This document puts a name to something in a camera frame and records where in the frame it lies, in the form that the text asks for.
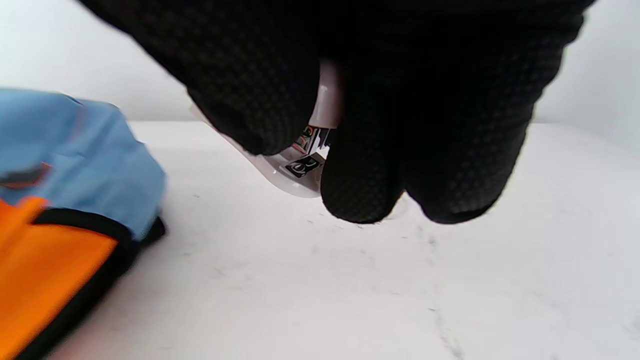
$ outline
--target finger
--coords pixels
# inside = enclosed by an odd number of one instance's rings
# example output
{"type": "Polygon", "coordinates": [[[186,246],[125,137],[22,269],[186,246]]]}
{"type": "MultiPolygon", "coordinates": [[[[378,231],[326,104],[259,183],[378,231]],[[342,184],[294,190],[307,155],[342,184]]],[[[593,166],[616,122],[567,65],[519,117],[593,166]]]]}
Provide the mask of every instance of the finger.
{"type": "Polygon", "coordinates": [[[321,194],[336,217],[372,223],[391,212],[403,189],[398,176],[397,130],[404,111],[399,90],[417,64],[404,19],[373,5],[358,9],[358,19],[346,64],[344,118],[332,139],[321,194]]]}
{"type": "Polygon", "coordinates": [[[306,126],[319,75],[306,1],[83,3],[128,32],[248,151],[278,153],[306,126]]]}
{"type": "Polygon", "coordinates": [[[577,36],[576,3],[482,19],[431,19],[423,91],[414,103],[401,175],[435,222],[482,215],[499,198],[523,144],[534,103],[577,36]]]}

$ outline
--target white marble surface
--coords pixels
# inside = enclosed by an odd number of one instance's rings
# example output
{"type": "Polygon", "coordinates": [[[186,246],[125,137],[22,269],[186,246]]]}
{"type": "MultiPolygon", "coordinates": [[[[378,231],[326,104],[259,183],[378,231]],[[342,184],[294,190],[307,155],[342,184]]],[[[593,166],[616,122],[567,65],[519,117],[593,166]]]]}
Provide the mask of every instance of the white marble surface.
{"type": "Polygon", "coordinates": [[[50,360],[638,360],[640,165],[533,125],[490,214],[357,226],[204,124],[133,123],[171,234],[50,360]]]}

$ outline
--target bag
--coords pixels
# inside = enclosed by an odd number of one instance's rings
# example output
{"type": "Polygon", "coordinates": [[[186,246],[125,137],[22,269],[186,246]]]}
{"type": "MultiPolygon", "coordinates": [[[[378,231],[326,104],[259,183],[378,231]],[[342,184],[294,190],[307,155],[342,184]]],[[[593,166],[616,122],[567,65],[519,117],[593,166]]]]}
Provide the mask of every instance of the bag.
{"type": "Polygon", "coordinates": [[[118,108],[0,89],[0,360],[34,360],[164,234],[165,174],[118,108]]]}

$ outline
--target gloved hand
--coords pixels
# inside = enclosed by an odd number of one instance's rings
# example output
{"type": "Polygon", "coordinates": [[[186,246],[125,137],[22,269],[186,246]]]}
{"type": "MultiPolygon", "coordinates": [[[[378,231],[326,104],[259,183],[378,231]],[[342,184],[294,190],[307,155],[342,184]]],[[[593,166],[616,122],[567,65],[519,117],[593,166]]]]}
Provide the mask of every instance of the gloved hand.
{"type": "Polygon", "coordinates": [[[321,193],[376,222],[406,190],[435,222],[483,214],[594,0],[82,0],[183,82],[211,123],[275,154],[314,109],[319,59],[345,109],[321,193]]]}

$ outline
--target orange fabric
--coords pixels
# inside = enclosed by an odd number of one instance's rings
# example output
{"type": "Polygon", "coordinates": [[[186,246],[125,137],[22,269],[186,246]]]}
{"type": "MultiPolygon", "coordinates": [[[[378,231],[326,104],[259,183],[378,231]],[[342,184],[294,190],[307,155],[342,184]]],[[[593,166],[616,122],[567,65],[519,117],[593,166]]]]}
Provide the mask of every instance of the orange fabric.
{"type": "Polygon", "coordinates": [[[62,225],[31,225],[44,207],[0,201],[0,360],[44,330],[115,249],[114,239],[62,225]]]}

